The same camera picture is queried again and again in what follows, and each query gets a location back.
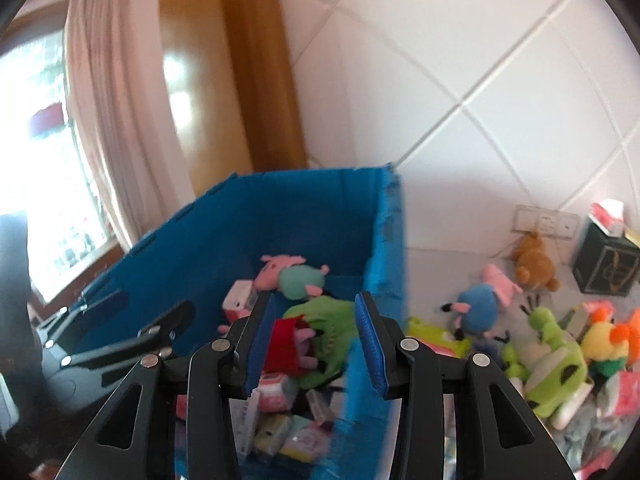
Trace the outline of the pink tissue pack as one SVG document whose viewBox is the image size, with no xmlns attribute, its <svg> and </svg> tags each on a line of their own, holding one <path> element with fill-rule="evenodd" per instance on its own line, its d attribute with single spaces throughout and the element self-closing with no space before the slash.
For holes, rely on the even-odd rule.
<svg viewBox="0 0 640 480">
<path fill-rule="evenodd" d="M 282 373 L 262 374 L 258 382 L 259 409 L 263 413 L 289 411 L 298 393 L 297 382 Z"/>
</svg>

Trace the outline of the pig plush red dress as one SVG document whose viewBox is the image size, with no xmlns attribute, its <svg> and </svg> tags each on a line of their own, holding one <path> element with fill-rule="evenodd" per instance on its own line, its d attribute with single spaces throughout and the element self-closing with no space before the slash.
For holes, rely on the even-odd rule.
<svg viewBox="0 0 640 480">
<path fill-rule="evenodd" d="M 299 315 L 280 318 L 271 330 L 268 350 L 262 371 L 266 374 L 285 374 L 300 377 L 318 368 L 312 340 L 316 332 Z"/>
</svg>

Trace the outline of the white pink small box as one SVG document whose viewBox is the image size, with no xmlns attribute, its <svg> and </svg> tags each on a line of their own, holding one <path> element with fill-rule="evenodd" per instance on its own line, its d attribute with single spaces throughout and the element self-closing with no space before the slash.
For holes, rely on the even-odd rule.
<svg viewBox="0 0 640 480">
<path fill-rule="evenodd" d="M 258 292 L 252 280 L 236 280 L 222 302 L 222 310 L 230 324 L 239 318 L 250 316 L 257 301 Z"/>
</svg>

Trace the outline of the pig plush blue body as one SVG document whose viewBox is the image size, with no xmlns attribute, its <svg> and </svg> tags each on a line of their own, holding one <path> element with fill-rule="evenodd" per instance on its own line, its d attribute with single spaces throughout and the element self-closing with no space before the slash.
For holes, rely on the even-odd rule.
<svg viewBox="0 0 640 480">
<path fill-rule="evenodd" d="M 454 313 L 451 330 L 457 340 L 465 336 L 488 338 L 499 313 L 510 307 L 514 296 L 522 292 L 498 266 L 488 263 L 480 272 L 478 284 L 460 292 L 456 301 L 443 304 L 440 310 Z"/>
</svg>

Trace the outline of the green frog plush in crate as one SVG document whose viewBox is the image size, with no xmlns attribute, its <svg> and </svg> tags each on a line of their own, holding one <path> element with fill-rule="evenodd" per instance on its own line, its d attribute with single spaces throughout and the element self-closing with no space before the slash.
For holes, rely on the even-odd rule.
<svg viewBox="0 0 640 480">
<path fill-rule="evenodd" d="M 309 390 L 342 374 L 349 348 L 357 336 L 354 303 L 319 296 L 290 307 L 283 317 L 297 318 L 299 315 L 316 333 L 321 332 L 312 338 L 312 348 L 314 356 L 326 363 L 323 372 L 311 370 L 296 379 L 299 388 Z"/>
</svg>

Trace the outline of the pig plush teal dress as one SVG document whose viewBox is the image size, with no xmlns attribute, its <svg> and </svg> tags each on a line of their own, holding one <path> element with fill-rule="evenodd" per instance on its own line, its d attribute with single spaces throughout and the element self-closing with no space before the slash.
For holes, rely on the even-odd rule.
<svg viewBox="0 0 640 480">
<path fill-rule="evenodd" d="M 308 266 L 302 256 L 263 255 L 264 264 L 253 281 L 258 292 L 280 292 L 288 300 L 307 300 L 322 295 L 330 267 Z"/>
</svg>

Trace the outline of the large green frog plush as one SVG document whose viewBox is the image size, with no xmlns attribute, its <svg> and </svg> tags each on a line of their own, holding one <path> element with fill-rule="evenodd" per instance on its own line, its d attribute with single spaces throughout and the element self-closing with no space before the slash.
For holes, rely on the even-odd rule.
<svg viewBox="0 0 640 480">
<path fill-rule="evenodd" d="M 588 384 L 588 366 L 580 344 L 540 303 L 538 294 L 528 296 L 520 310 L 524 322 L 506 335 L 500 351 L 502 369 L 521 384 L 534 414 L 548 419 Z"/>
</svg>

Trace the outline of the brown bear plush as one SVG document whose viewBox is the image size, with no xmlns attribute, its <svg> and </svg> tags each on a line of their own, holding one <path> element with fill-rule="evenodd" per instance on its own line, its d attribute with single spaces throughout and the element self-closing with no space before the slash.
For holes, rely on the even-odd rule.
<svg viewBox="0 0 640 480">
<path fill-rule="evenodd" d="M 545 288 L 557 292 L 561 283 L 555 277 L 555 266 L 544 249 L 544 241 L 537 232 L 525 234 L 511 256 L 515 264 L 515 281 L 524 288 Z"/>
</svg>

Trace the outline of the blue plastic storage crate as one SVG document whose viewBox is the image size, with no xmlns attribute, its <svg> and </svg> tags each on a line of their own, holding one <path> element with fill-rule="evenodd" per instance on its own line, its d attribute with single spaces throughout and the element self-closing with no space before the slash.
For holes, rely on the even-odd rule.
<svg viewBox="0 0 640 480">
<path fill-rule="evenodd" d="M 182 300 L 195 318 L 174 345 L 186 356 L 212 341 L 222 300 L 252 278 L 264 255 L 328 266 L 328 291 L 370 292 L 382 315 L 403 321 L 404 218 L 398 175 L 387 167 L 276 171 L 232 176 L 185 206 L 91 283 L 96 307 L 76 350 L 134 336 Z"/>
</svg>

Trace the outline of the yellow orange parrot plush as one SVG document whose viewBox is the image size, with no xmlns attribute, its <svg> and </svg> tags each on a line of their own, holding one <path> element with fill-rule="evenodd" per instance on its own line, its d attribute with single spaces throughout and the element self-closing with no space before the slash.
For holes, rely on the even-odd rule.
<svg viewBox="0 0 640 480">
<path fill-rule="evenodd" d="M 609 307 L 593 310 L 580 348 L 593 378 L 608 379 L 633 367 L 639 361 L 639 310 L 620 323 Z"/>
</svg>

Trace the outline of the white pink curtain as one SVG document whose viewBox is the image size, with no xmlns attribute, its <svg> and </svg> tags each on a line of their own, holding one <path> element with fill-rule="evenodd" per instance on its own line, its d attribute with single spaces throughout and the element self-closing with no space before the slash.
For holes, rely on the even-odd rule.
<svg viewBox="0 0 640 480">
<path fill-rule="evenodd" d="M 130 249 L 194 197 L 158 0 L 68 0 L 64 39 L 68 110 L 107 219 Z"/>
</svg>

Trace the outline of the white wall socket panel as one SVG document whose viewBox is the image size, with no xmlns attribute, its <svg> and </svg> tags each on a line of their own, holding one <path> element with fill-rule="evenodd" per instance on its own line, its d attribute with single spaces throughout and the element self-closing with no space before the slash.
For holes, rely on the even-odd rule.
<svg viewBox="0 0 640 480">
<path fill-rule="evenodd" d="M 515 207 L 511 231 L 514 233 L 537 232 L 543 237 L 572 240 L 580 222 L 582 219 L 578 214 L 518 205 Z"/>
</svg>

